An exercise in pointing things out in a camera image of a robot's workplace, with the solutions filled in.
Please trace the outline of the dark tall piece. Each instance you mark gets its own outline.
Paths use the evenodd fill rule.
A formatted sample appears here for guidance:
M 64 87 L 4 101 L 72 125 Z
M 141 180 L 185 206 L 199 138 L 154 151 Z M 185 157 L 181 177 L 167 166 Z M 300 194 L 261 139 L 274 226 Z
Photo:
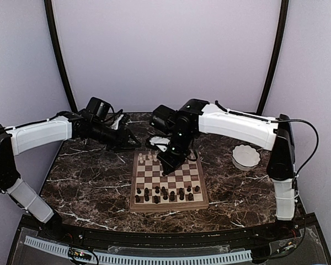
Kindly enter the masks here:
M 169 196 L 169 200 L 171 202 L 173 202 L 175 200 L 175 192 L 174 191 L 171 191 L 170 196 Z
M 179 192 L 179 199 L 180 199 L 180 200 L 184 200 L 184 196 L 185 196 L 185 195 L 184 195 L 184 192 L 180 191 L 180 192 Z
M 159 198 L 158 198 L 158 196 L 154 196 L 153 197 L 153 200 L 154 200 L 154 203 L 156 203 L 156 204 L 158 204 L 159 203 Z

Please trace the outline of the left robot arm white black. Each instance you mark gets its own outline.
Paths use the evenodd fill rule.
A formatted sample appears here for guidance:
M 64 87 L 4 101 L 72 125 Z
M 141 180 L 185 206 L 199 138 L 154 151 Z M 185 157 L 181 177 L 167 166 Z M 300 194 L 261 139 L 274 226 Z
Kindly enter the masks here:
M 0 125 L 0 194 L 8 194 L 26 212 L 45 225 L 55 241 L 67 236 L 60 224 L 60 215 L 24 181 L 17 170 L 15 157 L 21 153 L 53 142 L 70 139 L 92 139 L 112 152 L 132 151 L 141 146 L 121 113 L 108 125 L 101 111 L 82 109 L 78 113 L 60 112 L 54 117 L 19 126 Z

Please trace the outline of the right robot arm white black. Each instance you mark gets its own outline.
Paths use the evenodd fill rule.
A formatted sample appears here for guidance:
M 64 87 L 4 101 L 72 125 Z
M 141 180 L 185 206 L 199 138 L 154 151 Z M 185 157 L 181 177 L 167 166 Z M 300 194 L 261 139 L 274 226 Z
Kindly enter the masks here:
M 167 144 L 156 143 L 160 149 L 157 158 L 163 166 L 163 175 L 178 169 L 190 155 L 190 145 L 201 134 L 216 134 L 248 142 L 271 152 L 266 168 L 274 183 L 276 218 L 270 234 L 283 239 L 292 230 L 290 222 L 295 215 L 296 179 L 295 143 L 287 115 L 258 116 L 224 108 L 219 102 L 191 99 L 179 110 L 158 106 L 150 119 L 155 129 L 170 135 Z

